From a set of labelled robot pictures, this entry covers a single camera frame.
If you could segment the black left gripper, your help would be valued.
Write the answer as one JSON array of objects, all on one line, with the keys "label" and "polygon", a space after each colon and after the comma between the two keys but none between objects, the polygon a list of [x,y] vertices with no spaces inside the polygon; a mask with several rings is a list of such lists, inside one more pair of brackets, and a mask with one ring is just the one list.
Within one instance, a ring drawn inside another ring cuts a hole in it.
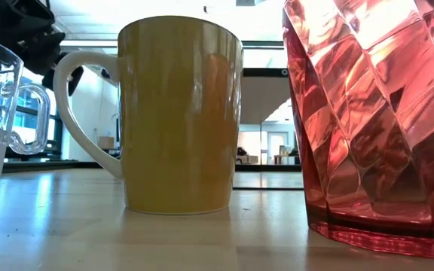
[{"label": "black left gripper", "polygon": [[[66,34],[54,28],[56,20],[50,8],[40,0],[0,0],[0,45],[15,53],[26,69],[45,75],[41,85],[53,89],[60,43]],[[69,76],[71,96],[84,69],[77,67]]]}]

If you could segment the white ceramic mug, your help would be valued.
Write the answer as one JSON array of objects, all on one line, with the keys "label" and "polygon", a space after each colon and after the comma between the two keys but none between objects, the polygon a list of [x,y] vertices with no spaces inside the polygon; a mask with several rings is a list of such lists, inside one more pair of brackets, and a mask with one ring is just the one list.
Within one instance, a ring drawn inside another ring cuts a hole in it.
[{"label": "white ceramic mug", "polygon": [[[82,65],[104,68],[119,86],[117,158],[90,140],[69,104],[69,76]],[[243,45],[235,34],[207,20],[166,15],[125,26],[116,56],[64,56],[53,91],[73,139],[123,181],[129,210],[192,215],[229,206],[242,76]]]}]

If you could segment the red faceted plastic tumbler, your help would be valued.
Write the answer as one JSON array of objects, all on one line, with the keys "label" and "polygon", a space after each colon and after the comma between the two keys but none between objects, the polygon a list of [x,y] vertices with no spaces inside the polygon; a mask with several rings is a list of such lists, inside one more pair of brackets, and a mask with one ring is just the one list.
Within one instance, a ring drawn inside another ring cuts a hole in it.
[{"label": "red faceted plastic tumbler", "polygon": [[285,0],[309,228],[434,257],[434,0]]}]

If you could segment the cardboard box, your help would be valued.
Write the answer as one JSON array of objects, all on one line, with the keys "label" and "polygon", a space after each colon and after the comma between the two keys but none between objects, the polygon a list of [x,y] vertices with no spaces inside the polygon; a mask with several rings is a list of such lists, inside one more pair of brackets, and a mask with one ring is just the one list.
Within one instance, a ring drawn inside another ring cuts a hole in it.
[{"label": "cardboard box", "polygon": [[99,136],[97,139],[98,146],[103,150],[115,148],[115,138],[112,136]]}]

